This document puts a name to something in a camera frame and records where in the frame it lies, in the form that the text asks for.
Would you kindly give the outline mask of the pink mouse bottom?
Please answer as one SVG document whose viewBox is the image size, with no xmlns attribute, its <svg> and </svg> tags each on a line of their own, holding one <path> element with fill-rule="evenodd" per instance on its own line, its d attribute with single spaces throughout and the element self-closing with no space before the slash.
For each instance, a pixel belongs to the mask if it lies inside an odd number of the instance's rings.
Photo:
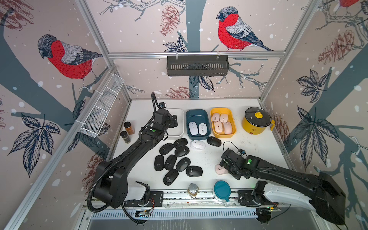
<svg viewBox="0 0 368 230">
<path fill-rule="evenodd" d="M 219 164 L 215 165 L 215 172 L 218 175 L 228 174 L 228 170 L 220 166 Z"/>
</svg>

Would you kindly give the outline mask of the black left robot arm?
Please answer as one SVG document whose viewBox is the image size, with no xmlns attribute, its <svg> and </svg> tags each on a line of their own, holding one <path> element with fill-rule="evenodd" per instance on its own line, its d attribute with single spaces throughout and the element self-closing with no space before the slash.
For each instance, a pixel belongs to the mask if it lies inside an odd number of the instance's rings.
<svg viewBox="0 0 368 230">
<path fill-rule="evenodd" d="M 87 195 L 89 211 L 98 213 L 108 207 L 118 208 L 127 200 L 127 177 L 133 167 L 161 140 L 169 128 L 178 126 L 177 116 L 166 109 L 158 109 L 141 128 L 138 139 L 122 154 L 98 164 L 94 182 Z"/>
</svg>

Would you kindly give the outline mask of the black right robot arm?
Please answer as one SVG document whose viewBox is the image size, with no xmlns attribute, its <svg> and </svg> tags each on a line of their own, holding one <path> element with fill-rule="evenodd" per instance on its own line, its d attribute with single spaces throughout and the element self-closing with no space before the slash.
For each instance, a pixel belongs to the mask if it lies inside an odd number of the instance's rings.
<svg viewBox="0 0 368 230">
<path fill-rule="evenodd" d="M 272 209 L 286 203 L 316 212 L 332 224 L 345 225 L 346 195 L 326 173 L 300 173 L 230 149 L 224 151 L 219 165 L 237 180 L 257 179 L 253 189 L 238 191 L 238 203 L 256 208 L 260 222 L 269 222 Z"/>
</svg>

